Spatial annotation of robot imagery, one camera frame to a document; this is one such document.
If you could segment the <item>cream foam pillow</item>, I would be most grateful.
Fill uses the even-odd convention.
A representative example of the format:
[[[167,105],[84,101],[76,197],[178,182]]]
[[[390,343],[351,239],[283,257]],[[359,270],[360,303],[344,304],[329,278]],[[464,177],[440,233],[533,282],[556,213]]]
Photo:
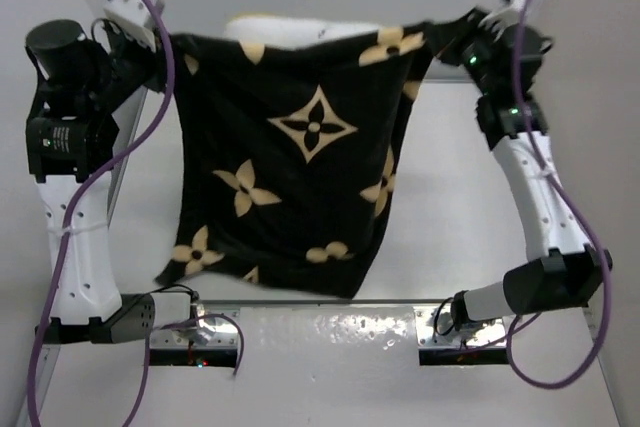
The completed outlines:
[[[223,37],[262,43],[285,49],[307,47],[325,41],[372,33],[381,26],[367,22],[328,21],[275,15],[242,15],[231,19]]]

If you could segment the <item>black floral pillowcase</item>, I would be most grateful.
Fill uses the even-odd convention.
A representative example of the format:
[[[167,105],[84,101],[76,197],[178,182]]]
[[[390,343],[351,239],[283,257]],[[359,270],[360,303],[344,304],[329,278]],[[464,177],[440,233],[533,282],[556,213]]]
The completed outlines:
[[[183,189],[157,283],[204,272],[350,299],[379,251],[419,86],[422,21],[293,49],[172,36]]]

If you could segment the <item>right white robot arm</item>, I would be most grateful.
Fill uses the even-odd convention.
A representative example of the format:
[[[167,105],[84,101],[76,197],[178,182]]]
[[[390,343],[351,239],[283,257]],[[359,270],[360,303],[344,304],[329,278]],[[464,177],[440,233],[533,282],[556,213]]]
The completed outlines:
[[[428,26],[426,37],[435,57],[462,67],[480,92],[476,122],[505,174],[526,246],[525,263],[501,281],[453,296],[453,328],[586,306],[612,259],[597,253],[561,191],[548,125],[529,92],[553,38],[477,8]]]

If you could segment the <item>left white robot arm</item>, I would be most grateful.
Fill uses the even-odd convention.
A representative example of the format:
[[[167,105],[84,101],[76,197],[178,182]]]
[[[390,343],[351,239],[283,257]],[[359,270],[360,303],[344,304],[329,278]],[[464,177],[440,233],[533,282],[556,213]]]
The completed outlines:
[[[51,284],[35,343],[123,343],[149,335],[152,294],[123,294],[111,264],[109,207],[113,173],[147,139],[119,145],[114,117],[151,88],[170,97],[175,55],[155,28],[144,45],[108,22],[105,49],[70,19],[48,21],[25,38],[36,90],[25,125],[28,170],[45,208]]]

